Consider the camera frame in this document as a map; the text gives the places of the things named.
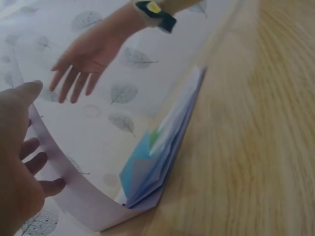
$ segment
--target finger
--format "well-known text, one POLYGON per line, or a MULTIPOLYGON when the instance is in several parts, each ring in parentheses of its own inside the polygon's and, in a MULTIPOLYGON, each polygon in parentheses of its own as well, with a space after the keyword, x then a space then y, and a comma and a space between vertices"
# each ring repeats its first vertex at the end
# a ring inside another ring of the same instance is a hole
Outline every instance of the finger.
POLYGON ((63 75, 67 72, 70 64, 65 64, 58 68, 58 71, 54 74, 54 77, 50 83, 49 90, 50 92, 54 91, 57 85, 59 84, 60 80, 62 79, 63 75))
POLYGON ((62 178, 54 181, 39 181, 41 187, 44 190, 46 197, 52 197, 59 194, 65 187, 65 182, 62 178))
POLYGON ((11 89, 9 92, 13 92, 21 97, 21 101, 28 108, 39 96, 43 88, 43 83, 39 80, 24 83, 14 89, 11 89))
POLYGON ((81 73, 80 77, 75 83, 74 91, 73 91, 71 101, 70 101, 71 103, 76 103, 78 101, 79 96, 82 92, 82 89, 88 80, 88 76, 89 76, 89 73, 81 73))
POLYGON ((87 91, 85 93, 86 96, 89 96, 93 92, 100 76, 101 76, 101 73, 93 73, 92 74, 92 76, 90 77, 90 80, 89 80, 87 91))
POLYGON ((71 88, 71 86, 73 85, 75 79, 77 78, 79 74, 79 71, 72 67, 72 69, 70 70, 64 84, 63 84, 63 88, 61 90, 61 93, 60 93, 60 97, 59 97, 59 102, 60 103, 63 103, 65 101, 65 98, 67 97, 67 94, 71 88))
POLYGON ((36 175, 47 163, 47 155, 44 152, 37 154, 32 160, 25 163, 29 172, 34 176, 36 175))
POLYGON ((39 141, 37 138, 31 138, 26 140, 20 150, 20 159, 24 160, 33 152, 35 152, 39 147, 39 141))

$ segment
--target yellow watch face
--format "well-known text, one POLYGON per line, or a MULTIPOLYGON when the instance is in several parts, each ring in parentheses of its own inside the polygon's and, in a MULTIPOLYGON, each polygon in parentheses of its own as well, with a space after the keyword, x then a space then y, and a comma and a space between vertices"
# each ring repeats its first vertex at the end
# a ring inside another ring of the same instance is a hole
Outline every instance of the yellow watch face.
POLYGON ((154 1, 148 3, 147 9, 155 14, 158 14, 162 11, 161 8, 154 1))

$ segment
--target wood grain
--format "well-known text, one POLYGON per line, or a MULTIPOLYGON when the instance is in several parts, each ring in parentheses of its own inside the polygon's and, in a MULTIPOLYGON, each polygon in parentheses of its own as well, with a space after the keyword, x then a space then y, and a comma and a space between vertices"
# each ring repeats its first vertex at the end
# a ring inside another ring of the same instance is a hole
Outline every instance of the wood grain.
POLYGON ((159 206, 102 235, 315 235, 315 1, 235 7, 159 206))

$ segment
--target hand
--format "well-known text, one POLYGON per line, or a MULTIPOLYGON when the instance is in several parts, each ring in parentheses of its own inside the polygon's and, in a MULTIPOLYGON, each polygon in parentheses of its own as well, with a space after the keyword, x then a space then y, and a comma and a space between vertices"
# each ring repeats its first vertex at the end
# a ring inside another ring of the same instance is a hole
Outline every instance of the hand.
POLYGON ((52 71, 56 73, 50 84, 50 91, 56 88, 66 71, 72 66, 64 81, 59 102, 65 101, 70 88, 75 83, 70 102, 76 103, 88 77, 90 78, 86 95, 90 95, 100 76, 116 57, 126 39, 145 27, 145 22, 131 3, 96 24, 74 40, 53 66, 52 71))
POLYGON ((41 82, 23 84, 0 92, 0 231, 12 235, 21 225, 43 207, 45 197, 61 192, 65 183, 37 181, 33 175, 47 162, 41 152, 23 164, 22 160, 33 153, 39 142, 36 138, 24 142, 30 125, 28 108, 38 97, 41 82))

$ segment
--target wrist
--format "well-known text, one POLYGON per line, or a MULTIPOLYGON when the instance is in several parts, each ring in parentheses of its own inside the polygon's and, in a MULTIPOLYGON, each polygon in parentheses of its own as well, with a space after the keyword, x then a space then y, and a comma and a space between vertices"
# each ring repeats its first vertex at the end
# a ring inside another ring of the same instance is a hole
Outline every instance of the wrist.
POLYGON ((103 27, 120 39, 127 40, 130 36, 146 28, 147 25, 131 2, 127 3, 103 22, 103 27))

